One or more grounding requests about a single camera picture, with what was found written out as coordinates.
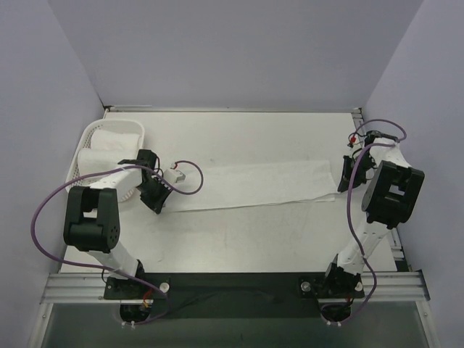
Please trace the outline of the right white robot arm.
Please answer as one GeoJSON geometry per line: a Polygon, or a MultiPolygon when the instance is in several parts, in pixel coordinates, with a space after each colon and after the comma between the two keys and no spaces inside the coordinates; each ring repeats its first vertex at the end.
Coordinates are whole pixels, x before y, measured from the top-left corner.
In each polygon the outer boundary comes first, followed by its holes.
{"type": "Polygon", "coordinates": [[[348,191],[350,183],[368,184],[361,203],[365,218],[322,277],[325,294],[353,297],[363,290],[365,261],[390,230],[409,220],[425,177],[405,160],[397,137],[377,130],[367,132],[357,158],[344,157],[338,192],[348,191]]]}

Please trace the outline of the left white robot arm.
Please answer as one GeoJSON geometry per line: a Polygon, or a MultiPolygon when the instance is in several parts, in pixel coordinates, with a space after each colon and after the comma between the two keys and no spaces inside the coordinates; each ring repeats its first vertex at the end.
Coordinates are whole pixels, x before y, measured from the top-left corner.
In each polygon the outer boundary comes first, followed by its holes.
{"type": "Polygon", "coordinates": [[[170,187],[185,180],[176,167],[152,175],[157,155],[141,149],[135,159],[122,159],[118,172],[103,175],[90,186],[73,186],[69,190],[65,215],[65,244],[85,252],[110,274],[121,279],[120,289],[131,299],[146,291],[144,267],[120,242],[119,202],[129,191],[140,192],[140,200],[159,214],[171,193],[170,187]]]}

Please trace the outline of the white perforated plastic basket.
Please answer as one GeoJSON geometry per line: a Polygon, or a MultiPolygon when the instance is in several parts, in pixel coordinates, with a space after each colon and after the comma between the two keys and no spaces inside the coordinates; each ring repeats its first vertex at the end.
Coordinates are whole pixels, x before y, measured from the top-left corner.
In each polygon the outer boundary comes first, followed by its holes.
{"type": "Polygon", "coordinates": [[[72,159],[67,181],[78,178],[76,186],[89,186],[100,173],[117,167],[121,160],[134,160],[144,145],[145,128],[135,120],[97,120],[86,127],[72,159]]]}

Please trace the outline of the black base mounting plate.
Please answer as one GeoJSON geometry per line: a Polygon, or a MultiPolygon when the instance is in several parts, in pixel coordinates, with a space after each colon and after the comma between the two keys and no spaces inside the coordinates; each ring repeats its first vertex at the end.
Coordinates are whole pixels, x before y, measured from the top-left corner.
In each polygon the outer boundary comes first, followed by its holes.
{"type": "Polygon", "coordinates": [[[136,322],[164,319],[315,318],[343,320],[365,296],[360,277],[323,273],[148,273],[145,284],[109,277],[105,300],[120,300],[120,315],[136,322]]]}

